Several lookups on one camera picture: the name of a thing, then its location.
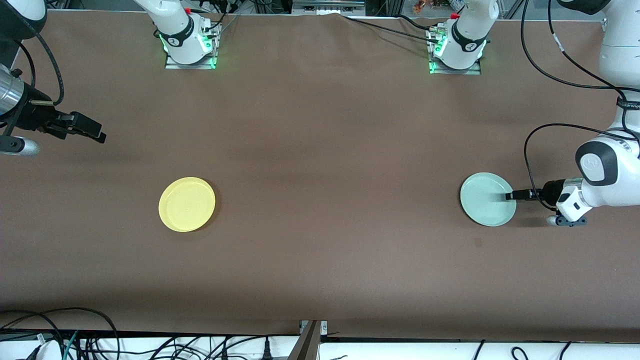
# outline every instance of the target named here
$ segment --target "teal cable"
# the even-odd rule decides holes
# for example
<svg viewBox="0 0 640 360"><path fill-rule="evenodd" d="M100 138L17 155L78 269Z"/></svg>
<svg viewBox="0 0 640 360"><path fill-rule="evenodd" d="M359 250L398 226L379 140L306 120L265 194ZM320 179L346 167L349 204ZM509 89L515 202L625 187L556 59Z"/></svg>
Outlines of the teal cable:
<svg viewBox="0 0 640 360"><path fill-rule="evenodd" d="M62 354L62 360L67 360L67 356L69 355L69 349L71 349L71 344L76 339L76 336L78 335L79 331L80 330L76 330L76 332L74 332L74 334L71 335L71 340L69 340L69 343L67 344L67 347L65 348L65 353Z"/></svg>

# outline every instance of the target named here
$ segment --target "table surface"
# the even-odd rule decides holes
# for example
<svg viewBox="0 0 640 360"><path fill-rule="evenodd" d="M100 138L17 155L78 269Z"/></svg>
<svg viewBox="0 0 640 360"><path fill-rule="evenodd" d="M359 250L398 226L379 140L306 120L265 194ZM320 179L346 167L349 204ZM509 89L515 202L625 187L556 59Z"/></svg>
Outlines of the table surface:
<svg viewBox="0 0 640 360"><path fill-rule="evenodd" d="M294 332L322 318L341 336L637 340L639 208L594 209L569 229L525 203L491 228L459 204L476 172L528 187L522 146L536 126L614 116L614 92L538 74L518 28L496 23L481 76L445 76L429 74L419 40L338 15L248 16L223 34L216 70L164 70L144 13L52 12L58 108L108 137L21 131L41 154L0 157L0 306L95 307L136 331ZM597 69L599 23L556 29ZM542 67L589 81L544 23L528 34ZM44 51L26 45L38 88L57 96ZM28 78L22 55L17 65ZM591 137L535 136L539 184L579 175L573 154ZM203 229L175 233L157 203L186 176L210 182L218 207Z"/></svg>

